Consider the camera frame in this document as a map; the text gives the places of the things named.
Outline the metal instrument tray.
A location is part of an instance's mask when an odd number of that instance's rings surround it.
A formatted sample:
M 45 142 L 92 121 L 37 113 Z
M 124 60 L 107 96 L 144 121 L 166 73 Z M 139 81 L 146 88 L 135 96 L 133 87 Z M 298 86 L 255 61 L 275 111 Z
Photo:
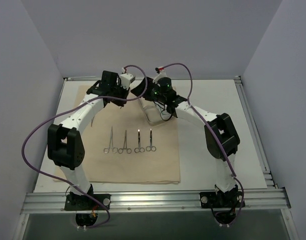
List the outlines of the metal instrument tray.
M 154 102 L 147 101 L 143 98 L 140 98 L 137 101 L 146 121 L 152 127 L 166 124 L 175 119 L 175 117 L 168 113 L 160 104 L 155 104 Z

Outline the beige cloth wrap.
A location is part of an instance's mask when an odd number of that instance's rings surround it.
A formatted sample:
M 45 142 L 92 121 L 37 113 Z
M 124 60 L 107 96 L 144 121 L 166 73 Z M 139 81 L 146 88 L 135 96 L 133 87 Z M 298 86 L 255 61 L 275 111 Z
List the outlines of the beige cloth wrap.
M 156 151 L 105 154 L 111 127 L 114 146 L 123 147 L 127 130 L 127 147 L 131 149 L 138 146 L 138 129 L 144 148 L 150 143 L 152 129 Z M 137 100 L 127 102 L 124 107 L 109 103 L 96 114 L 93 126 L 89 124 L 81 138 L 85 149 L 81 165 L 90 182 L 178 184 L 181 181 L 177 119 L 150 126 Z

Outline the surgical forceps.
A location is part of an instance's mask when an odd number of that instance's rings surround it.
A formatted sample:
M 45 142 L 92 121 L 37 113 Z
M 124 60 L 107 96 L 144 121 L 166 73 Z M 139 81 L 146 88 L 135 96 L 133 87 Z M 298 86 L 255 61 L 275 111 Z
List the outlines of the surgical forceps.
M 124 152 L 127 153 L 127 154 L 132 153 L 132 149 L 128 147 L 127 130 L 125 130 L 125 132 L 124 132 L 123 146 L 118 149 L 119 154 L 122 154 Z

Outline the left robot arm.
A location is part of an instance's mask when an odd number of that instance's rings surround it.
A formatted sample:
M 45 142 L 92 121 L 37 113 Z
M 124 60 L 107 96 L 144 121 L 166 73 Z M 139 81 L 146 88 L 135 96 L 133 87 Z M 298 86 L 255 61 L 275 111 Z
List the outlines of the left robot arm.
M 82 133 L 107 104 L 113 103 L 119 107 L 126 104 L 134 80 L 135 76 L 127 72 L 103 71 L 101 79 L 86 91 L 79 109 L 60 124 L 50 125 L 47 130 L 47 156 L 72 183 L 70 191 L 77 195 L 75 202 L 83 210 L 93 206 L 94 197 L 88 193 L 91 183 L 82 167 L 85 157 Z

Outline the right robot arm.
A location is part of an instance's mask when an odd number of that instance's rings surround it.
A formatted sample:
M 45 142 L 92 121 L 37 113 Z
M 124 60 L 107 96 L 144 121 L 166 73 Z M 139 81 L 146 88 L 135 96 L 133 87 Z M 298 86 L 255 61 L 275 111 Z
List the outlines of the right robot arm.
M 240 144 L 231 117 L 226 113 L 215 114 L 189 104 L 187 98 L 173 89 L 169 77 L 161 77 L 157 81 L 151 78 L 147 80 L 133 88 L 131 93 L 166 106 L 166 111 L 173 117 L 204 129 L 207 150 L 216 159 L 215 200 L 218 205 L 227 206 L 233 201 L 231 190 L 237 188 L 234 161 L 229 160 L 229 156 L 237 153 Z

